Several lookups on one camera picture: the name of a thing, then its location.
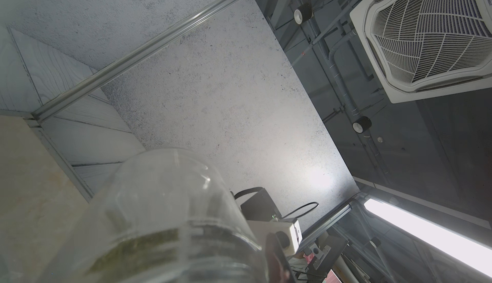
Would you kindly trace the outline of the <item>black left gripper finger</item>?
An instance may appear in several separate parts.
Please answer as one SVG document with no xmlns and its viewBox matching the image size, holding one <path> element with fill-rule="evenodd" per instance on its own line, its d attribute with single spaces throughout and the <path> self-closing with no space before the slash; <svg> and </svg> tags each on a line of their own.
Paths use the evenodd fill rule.
<svg viewBox="0 0 492 283">
<path fill-rule="evenodd" d="M 265 258 L 268 266 L 269 283 L 295 283 L 296 277 L 275 234 L 268 234 L 265 243 Z"/>
</svg>

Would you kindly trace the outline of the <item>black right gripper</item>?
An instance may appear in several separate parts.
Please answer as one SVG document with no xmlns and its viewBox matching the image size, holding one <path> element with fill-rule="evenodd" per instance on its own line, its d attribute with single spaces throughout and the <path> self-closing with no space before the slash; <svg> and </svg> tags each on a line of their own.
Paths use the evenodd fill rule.
<svg viewBox="0 0 492 283">
<path fill-rule="evenodd" d="M 238 198 L 251 194 L 252 197 L 240 205 L 240 209 L 246 220 L 270 222 L 272 220 L 282 219 L 281 212 L 267 190 L 263 187 L 242 190 L 234 194 L 233 197 L 237 200 Z"/>
</svg>

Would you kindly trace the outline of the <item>glass jar with beige lid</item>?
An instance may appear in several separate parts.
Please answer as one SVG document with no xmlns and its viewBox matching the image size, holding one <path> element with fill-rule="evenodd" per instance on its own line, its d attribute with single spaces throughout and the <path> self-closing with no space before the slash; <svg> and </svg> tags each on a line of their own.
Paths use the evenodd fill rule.
<svg viewBox="0 0 492 283">
<path fill-rule="evenodd" d="M 40 282 L 266 282 L 268 268 L 215 166 L 157 149 L 122 163 Z"/>
</svg>

